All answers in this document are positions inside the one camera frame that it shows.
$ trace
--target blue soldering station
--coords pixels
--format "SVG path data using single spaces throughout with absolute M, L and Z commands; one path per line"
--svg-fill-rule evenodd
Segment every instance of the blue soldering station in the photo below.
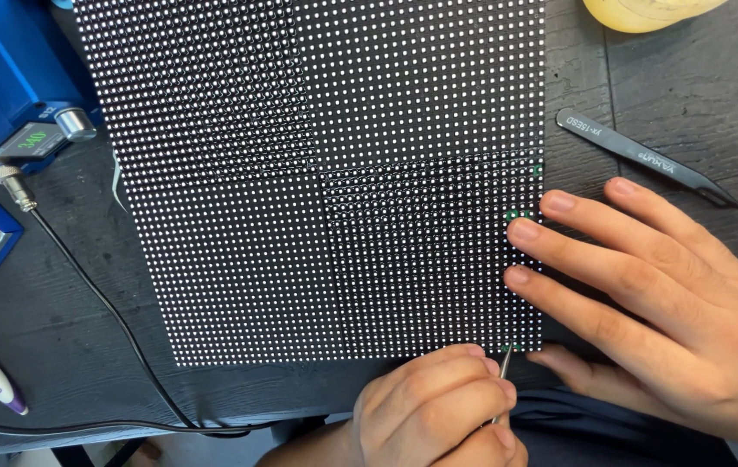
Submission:
M 22 177 L 103 122 L 93 80 L 43 0 L 0 0 L 0 184 L 23 211 L 37 203 Z M 0 262 L 22 228 L 0 206 Z
M 0 0 L 0 165 L 38 172 L 103 121 L 89 71 L 36 0 Z

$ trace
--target hand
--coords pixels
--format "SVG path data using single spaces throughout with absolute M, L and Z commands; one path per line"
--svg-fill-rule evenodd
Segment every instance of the hand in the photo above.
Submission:
M 364 388 L 343 426 L 362 467 L 525 467 L 509 430 L 516 388 L 478 345 L 450 345 L 409 361 Z
M 618 313 L 525 267 L 505 284 L 596 345 L 619 366 L 584 362 L 559 345 L 532 352 L 574 391 L 738 441 L 738 260 L 664 198 L 615 178 L 597 201 L 547 193 L 551 220 L 605 244 L 569 239 L 520 218 L 513 246 L 606 292 L 651 325 Z

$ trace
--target dark blue fabric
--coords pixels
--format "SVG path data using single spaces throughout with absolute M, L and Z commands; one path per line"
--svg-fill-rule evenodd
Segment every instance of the dark blue fabric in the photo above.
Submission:
M 531 467 L 738 467 L 720 438 L 564 387 L 521 391 L 510 426 L 528 448 Z

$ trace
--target dark wooden table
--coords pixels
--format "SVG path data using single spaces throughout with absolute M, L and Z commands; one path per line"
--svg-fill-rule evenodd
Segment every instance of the dark wooden table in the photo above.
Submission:
M 625 175 L 657 189 L 738 255 L 738 211 L 713 208 L 558 129 L 574 107 L 716 179 L 738 198 L 738 0 L 663 31 L 632 36 L 600 26 L 580 0 L 548 0 L 546 187 L 602 196 Z M 106 135 L 66 150 L 30 179 L 41 211 L 105 294 L 123 311 L 161 382 L 192 419 L 259 422 L 349 411 L 360 389 L 397 361 L 176 367 L 132 217 L 111 193 Z M 0 201 L 26 234 L 0 268 L 0 362 L 31 413 L 0 405 L 0 423 L 49 427 L 103 419 L 175 418 L 146 381 L 117 324 L 32 221 Z M 546 337 L 590 352 L 549 320 Z M 524 359 L 520 388 L 551 385 Z M 98 440 L 138 430 L 95 433 Z M 77 438 L 0 436 L 0 452 L 76 444 Z

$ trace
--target yellow container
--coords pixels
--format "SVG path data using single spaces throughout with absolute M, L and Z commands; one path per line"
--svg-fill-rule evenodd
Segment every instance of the yellow container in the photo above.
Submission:
M 621 32 L 649 32 L 698 16 L 727 0 L 583 0 L 602 24 Z

